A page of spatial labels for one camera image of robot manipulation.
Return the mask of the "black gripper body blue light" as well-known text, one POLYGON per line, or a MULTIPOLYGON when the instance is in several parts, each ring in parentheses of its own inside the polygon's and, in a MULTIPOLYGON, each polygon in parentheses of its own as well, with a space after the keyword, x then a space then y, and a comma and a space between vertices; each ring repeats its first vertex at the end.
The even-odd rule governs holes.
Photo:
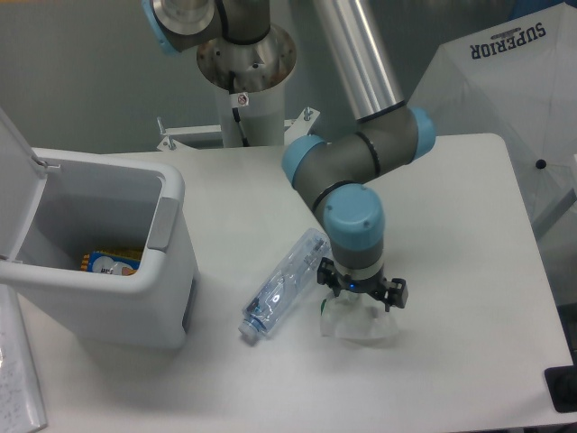
POLYGON ((342 292, 367 294, 377 301, 387 298, 387 279, 383 273, 383 266, 366 269, 345 269, 336 266, 333 277, 333 294, 338 298, 342 292))

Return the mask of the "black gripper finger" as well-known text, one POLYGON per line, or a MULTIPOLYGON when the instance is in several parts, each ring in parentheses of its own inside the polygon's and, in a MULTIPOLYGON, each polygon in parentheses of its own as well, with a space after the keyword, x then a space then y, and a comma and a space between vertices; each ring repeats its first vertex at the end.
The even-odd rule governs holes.
POLYGON ((329 287, 335 296, 340 295, 342 285, 333 260, 327 257, 321 259, 316 271, 316 280, 318 284, 329 287))
POLYGON ((386 312, 391 308, 403 309, 408 300, 407 282, 404 279, 388 281, 383 278, 371 291, 371 296, 384 304, 386 312))

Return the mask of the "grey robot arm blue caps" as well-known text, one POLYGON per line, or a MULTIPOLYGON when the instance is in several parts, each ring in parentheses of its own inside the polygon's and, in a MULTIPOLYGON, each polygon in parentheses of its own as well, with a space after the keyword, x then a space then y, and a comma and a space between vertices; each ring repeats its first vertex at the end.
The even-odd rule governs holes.
POLYGON ((291 37, 272 23, 269 2, 142 5, 165 52, 196 50, 197 65, 216 92, 224 146, 285 146, 282 169, 333 251, 317 269, 318 282, 334 294, 348 290, 403 308, 406 283, 385 277, 385 217, 367 184, 430 152, 435 127, 425 111, 406 105, 367 2, 317 1, 314 7, 358 125, 333 143, 284 134, 282 87, 297 54, 291 37))

